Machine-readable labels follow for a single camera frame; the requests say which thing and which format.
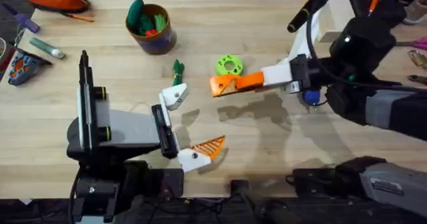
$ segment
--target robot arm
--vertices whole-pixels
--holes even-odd
[[[427,132],[418,128],[427,118],[426,90],[379,80],[373,74],[396,44],[390,27],[381,19],[355,17],[332,43],[330,57],[318,59],[312,45],[312,17],[308,15],[306,28],[311,58],[300,54],[251,75],[211,77],[212,95],[277,86],[288,93],[304,93],[325,87],[326,101],[341,117],[427,140]]]
[[[93,85],[86,51],[79,78],[78,117],[67,130],[67,155],[79,162],[69,198],[70,224],[89,216],[110,223],[136,195],[180,197],[184,172],[209,165],[222,148],[224,136],[179,149],[169,111],[187,97],[185,83],[162,90],[159,104],[141,114],[109,108],[106,88]],[[128,161],[157,149],[165,158],[177,158],[181,168],[152,169],[145,161]]]
[[[358,197],[427,217],[427,174],[377,157],[357,157],[334,169],[294,169],[286,177],[298,197]]]

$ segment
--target cup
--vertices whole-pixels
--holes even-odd
[[[153,55],[167,53],[175,46],[177,39],[176,32],[171,27],[171,21],[167,11],[156,4],[145,4],[143,6],[143,13],[150,18],[152,23],[155,23],[154,15],[163,15],[166,20],[165,28],[155,35],[146,37],[133,32],[133,30],[127,26],[127,21],[125,20],[127,30],[145,52]]]
[[[3,78],[12,56],[15,53],[13,48],[8,42],[0,38],[0,81]]]
[[[414,0],[406,8],[406,18],[403,22],[407,25],[420,23],[427,14],[427,0]]]

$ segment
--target wooden table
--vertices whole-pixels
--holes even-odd
[[[40,39],[59,47],[66,60],[54,59],[29,44],[20,47],[54,63],[28,83],[0,84],[0,197],[67,197],[77,162],[65,154],[65,133],[77,115],[77,65],[89,53],[96,85],[107,87],[111,108],[149,113],[157,93],[172,83],[175,59],[185,63],[190,95],[171,112],[181,148],[226,135],[222,155],[209,167],[185,175],[185,196],[228,194],[229,180],[244,178],[267,195],[292,196],[284,175],[296,167],[337,164],[357,156],[384,157],[399,165],[427,171],[427,143],[399,133],[361,127],[327,106],[308,114],[296,95],[278,91],[212,98],[208,77],[215,60],[238,55],[245,73],[275,65],[287,56],[295,35],[289,20],[306,0],[144,0],[164,6],[178,34],[167,55],[145,54],[127,32],[124,21],[133,0],[90,0],[95,22],[36,11]],[[398,39],[425,34],[427,22],[395,28]],[[329,44],[316,45],[327,55]],[[409,60],[407,48],[395,48],[377,70],[379,78],[406,81],[422,74]],[[160,151],[137,159],[153,167],[179,167]]]

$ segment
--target small green object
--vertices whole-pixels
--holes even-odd
[[[165,29],[166,27],[166,18],[162,14],[159,14],[159,15],[154,15],[154,19],[155,19],[155,28],[159,33],[161,30]]]
[[[182,83],[182,73],[184,72],[185,66],[183,63],[180,63],[178,59],[175,60],[173,64],[173,83],[172,85],[176,86]]]
[[[141,15],[141,19],[139,20],[138,31],[140,35],[145,35],[146,31],[155,29],[153,23],[149,19],[146,14]]]
[[[354,81],[355,78],[356,78],[356,75],[351,75],[351,76],[348,77],[348,80],[349,81]]]
[[[242,71],[243,64],[239,57],[233,55],[223,55],[216,61],[216,73],[218,75],[240,75],[242,74]]]
[[[142,7],[144,6],[144,2],[142,0],[135,0],[131,7],[129,8],[129,12],[127,13],[127,26],[133,30],[137,29],[139,19],[142,15]]]

